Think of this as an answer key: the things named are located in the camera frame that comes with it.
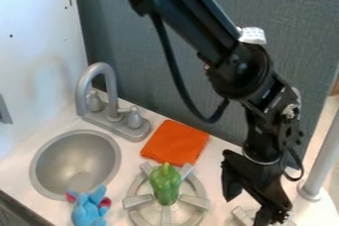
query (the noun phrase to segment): white wall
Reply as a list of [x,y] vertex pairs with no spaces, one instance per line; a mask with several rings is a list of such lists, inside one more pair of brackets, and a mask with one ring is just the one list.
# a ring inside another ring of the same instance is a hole
[[85,67],[75,0],[0,0],[0,93],[14,122],[0,123],[0,160],[69,102]]

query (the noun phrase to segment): gray partition wall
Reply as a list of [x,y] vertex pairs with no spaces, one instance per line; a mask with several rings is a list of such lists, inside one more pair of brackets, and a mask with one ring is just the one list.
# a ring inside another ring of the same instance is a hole
[[[277,72],[302,93],[301,126],[308,141],[338,67],[339,0],[217,2],[238,26],[265,29]],[[247,127],[239,104],[232,103],[215,125],[201,123],[188,112],[148,17],[139,17],[127,0],[77,3],[88,59],[115,68],[120,97],[230,142],[244,141]],[[173,31],[169,33],[185,84],[197,106],[209,115],[220,98],[204,77],[196,52]],[[300,148],[302,153],[306,146],[307,142]]]

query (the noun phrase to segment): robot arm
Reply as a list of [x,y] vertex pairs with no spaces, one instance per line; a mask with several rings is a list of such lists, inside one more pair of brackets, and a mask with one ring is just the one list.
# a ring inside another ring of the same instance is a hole
[[[249,133],[244,156],[224,152],[224,196],[229,201],[245,188],[262,204],[255,225],[283,222],[291,209],[280,185],[284,155],[290,152],[301,166],[292,149],[302,136],[297,94],[275,73],[264,48],[239,41],[241,32],[214,0],[129,1],[139,15],[151,16],[180,95],[197,117],[215,122],[229,99],[245,107]],[[208,120],[187,99],[163,21],[197,50],[215,91],[225,99]],[[244,173],[248,168],[252,174]]]

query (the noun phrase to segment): green pepper toy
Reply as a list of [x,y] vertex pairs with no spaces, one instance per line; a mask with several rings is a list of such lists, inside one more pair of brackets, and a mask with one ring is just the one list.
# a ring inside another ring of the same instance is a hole
[[151,172],[149,180],[160,205],[170,206],[176,202],[181,176],[173,166],[164,163]]

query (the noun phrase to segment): orange cloth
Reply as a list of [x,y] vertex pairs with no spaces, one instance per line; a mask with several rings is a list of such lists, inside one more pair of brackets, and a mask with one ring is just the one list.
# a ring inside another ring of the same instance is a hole
[[141,150],[141,156],[158,163],[182,167],[194,165],[208,140],[208,134],[172,120],[165,120]]

